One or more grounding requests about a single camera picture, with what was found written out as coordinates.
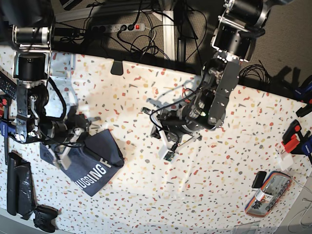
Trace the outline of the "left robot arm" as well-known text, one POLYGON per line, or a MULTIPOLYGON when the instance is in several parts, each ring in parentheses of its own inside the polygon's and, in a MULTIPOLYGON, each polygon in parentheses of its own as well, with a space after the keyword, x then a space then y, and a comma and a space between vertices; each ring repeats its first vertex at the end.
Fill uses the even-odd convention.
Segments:
POLYGON ((200 130, 222 126, 229 97, 238 85, 243 61, 250 61, 273 0, 226 0, 211 46, 214 56, 201 70, 197 88, 183 99, 157 110, 142 108, 154 124, 151 137, 161 139, 161 159, 172 161, 179 150, 201 140, 200 130))

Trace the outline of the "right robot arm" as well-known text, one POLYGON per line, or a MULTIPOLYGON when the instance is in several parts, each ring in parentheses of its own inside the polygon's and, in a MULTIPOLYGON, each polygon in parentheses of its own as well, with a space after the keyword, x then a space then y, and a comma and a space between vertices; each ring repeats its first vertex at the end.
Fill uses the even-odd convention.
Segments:
POLYGON ((92 123, 66 102, 50 77, 55 15, 48 0, 3 0, 0 30, 14 50, 12 77, 0 77, 0 133, 5 141, 40 142, 56 167, 68 169, 69 152, 83 146, 92 123))

